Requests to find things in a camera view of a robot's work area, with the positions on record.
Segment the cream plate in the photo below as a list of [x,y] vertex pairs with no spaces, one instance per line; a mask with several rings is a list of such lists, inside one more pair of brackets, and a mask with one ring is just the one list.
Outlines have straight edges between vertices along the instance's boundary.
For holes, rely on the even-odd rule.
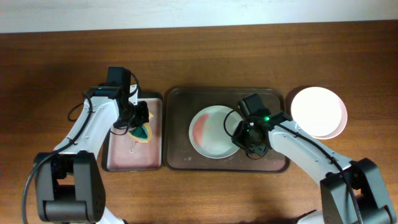
[[338,96],[322,87],[308,87],[298,92],[290,112],[294,121],[314,137],[331,134],[342,118]]

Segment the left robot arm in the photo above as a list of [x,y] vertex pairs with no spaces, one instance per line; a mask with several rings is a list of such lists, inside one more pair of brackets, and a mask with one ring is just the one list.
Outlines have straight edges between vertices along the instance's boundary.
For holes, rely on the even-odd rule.
[[70,132],[52,152],[40,152],[28,183],[35,183],[37,212],[50,223],[124,223],[106,207],[106,192],[97,165],[111,129],[133,128],[149,121],[136,76],[124,67],[109,67],[104,83],[83,94],[82,111]]

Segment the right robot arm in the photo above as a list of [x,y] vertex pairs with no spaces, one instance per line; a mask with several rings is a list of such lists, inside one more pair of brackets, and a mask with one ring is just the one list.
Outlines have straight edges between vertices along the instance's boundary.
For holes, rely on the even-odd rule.
[[354,161],[311,137],[285,112],[271,113],[258,94],[238,101],[243,117],[232,142],[251,159],[273,149],[296,163],[321,191],[322,210],[298,223],[397,223],[378,166],[368,158]]

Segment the white plate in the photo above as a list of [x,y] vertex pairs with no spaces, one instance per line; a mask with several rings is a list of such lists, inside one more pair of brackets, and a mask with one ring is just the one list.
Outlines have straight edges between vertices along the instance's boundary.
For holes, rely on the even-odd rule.
[[347,125],[347,122],[348,122],[348,112],[347,112],[344,102],[342,101],[342,99],[339,96],[337,96],[337,100],[338,100],[338,104],[339,104],[339,107],[341,110],[341,120],[339,122],[339,125],[330,134],[327,134],[324,136],[318,136],[317,139],[323,139],[323,140],[332,139],[332,138],[337,137],[339,134],[341,134],[344,131],[344,129]]

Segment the green yellow sponge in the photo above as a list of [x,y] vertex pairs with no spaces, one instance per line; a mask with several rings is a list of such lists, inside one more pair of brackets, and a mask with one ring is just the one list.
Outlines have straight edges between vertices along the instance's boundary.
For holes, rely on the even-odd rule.
[[152,139],[152,128],[150,123],[131,129],[128,135],[137,142],[148,143]]

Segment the pale grey plate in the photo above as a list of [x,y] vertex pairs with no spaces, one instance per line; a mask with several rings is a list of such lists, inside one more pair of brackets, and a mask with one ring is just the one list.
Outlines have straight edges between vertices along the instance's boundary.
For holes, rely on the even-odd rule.
[[242,120],[238,112],[227,106],[206,107],[191,120],[188,130],[189,140],[193,148],[204,157],[223,159],[232,156],[239,147],[232,143],[227,132],[233,134]]

